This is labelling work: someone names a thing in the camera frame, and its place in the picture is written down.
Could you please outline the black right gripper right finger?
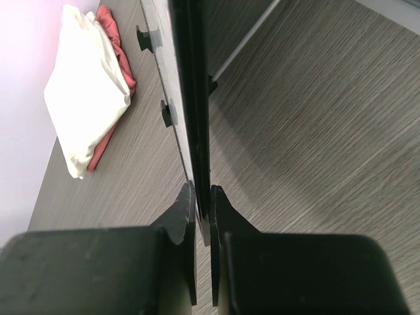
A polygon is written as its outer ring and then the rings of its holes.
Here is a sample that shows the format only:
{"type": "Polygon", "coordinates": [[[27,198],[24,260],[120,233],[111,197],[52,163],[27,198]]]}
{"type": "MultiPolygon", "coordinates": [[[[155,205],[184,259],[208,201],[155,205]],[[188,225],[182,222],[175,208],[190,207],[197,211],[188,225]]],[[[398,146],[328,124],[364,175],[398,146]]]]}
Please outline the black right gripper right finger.
{"type": "Polygon", "coordinates": [[[209,210],[211,237],[211,285],[213,307],[219,303],[220,252],[226,232],[233,234],[260,234],[245,217],[234,209],[221,186],[211,187],[211,206],[209,210]]]}

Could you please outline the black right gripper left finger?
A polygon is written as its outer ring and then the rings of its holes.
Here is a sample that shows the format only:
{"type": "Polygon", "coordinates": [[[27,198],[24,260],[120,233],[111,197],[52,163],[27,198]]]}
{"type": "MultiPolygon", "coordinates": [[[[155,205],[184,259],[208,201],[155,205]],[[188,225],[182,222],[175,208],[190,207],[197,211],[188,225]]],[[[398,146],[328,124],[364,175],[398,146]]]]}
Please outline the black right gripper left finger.
{"type": "Polygon", "coordinates": [[[196,305],[196,192],[182,185],[174,203],[150,227],[165,232],[159,277],[160,305],[196,305]]]}

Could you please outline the white dry-erase board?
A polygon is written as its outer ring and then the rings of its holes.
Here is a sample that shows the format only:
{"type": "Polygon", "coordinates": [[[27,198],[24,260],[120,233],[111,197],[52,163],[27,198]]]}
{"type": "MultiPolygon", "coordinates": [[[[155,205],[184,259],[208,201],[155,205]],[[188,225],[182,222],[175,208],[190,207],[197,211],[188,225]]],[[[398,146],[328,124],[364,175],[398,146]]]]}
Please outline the white dry-erase board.
{"type": "Polygon", "coordinates": [[[209,74],[205,1],[141,1],[147,31],[137,33],[152,51],[177,139],[186,180],[196,192],[196,217],[210,244],[209,74]]]}

